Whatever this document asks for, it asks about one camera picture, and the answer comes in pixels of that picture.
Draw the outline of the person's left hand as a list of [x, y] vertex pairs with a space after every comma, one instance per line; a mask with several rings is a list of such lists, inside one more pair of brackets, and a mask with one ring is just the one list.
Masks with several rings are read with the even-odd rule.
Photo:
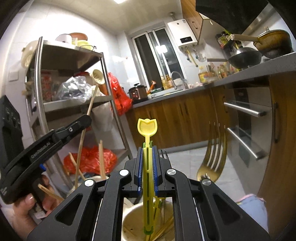
[[[12, 226], [22, 240], [26, 240], [29, 233], [37, 226], [29, 215], [29, 211], [34, 207], [35, 203], [36, 200], [33, 194], [30, 193], [13, 204], [15, 216]], [[42, 202], [46, 215], [49, 215], [60, 203], [60, 200], [46, 194]]]

